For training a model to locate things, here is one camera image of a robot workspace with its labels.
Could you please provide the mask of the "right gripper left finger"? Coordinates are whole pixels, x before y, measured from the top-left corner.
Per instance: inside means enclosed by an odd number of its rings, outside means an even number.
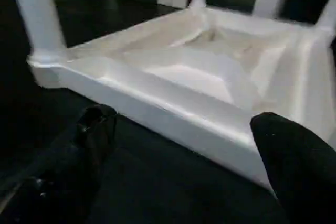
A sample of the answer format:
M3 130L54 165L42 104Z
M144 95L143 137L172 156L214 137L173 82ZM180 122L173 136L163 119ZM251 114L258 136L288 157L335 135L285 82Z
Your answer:
M1 185L1 223L85 223L115 145L117 118L107 105L85 108Z

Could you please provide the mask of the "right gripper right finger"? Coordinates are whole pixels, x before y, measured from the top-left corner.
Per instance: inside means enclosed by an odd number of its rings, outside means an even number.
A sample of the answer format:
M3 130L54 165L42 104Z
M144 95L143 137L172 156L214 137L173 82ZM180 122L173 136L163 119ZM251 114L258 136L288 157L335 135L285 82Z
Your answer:
M271 187L291 223L335 223L335 150L301 124L272 112L250 128Z

